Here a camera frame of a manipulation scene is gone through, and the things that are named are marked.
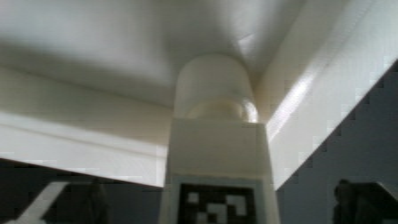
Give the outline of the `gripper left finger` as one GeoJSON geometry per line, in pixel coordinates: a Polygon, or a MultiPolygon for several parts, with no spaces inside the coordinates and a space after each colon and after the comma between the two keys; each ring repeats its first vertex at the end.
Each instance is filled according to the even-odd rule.
{"type": "Polygon", "coordinates": [[[4,224],[109,224],[99,179],[22,182],[4,188],[4,224]]]}

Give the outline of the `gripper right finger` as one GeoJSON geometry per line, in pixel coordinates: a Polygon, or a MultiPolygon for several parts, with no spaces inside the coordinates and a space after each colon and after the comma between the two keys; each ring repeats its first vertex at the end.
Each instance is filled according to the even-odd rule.
{"type": "Polygon", "coordinates": [[[398,198],[376,182],[339,180],[331,224],[398,224],[398,198]]]}

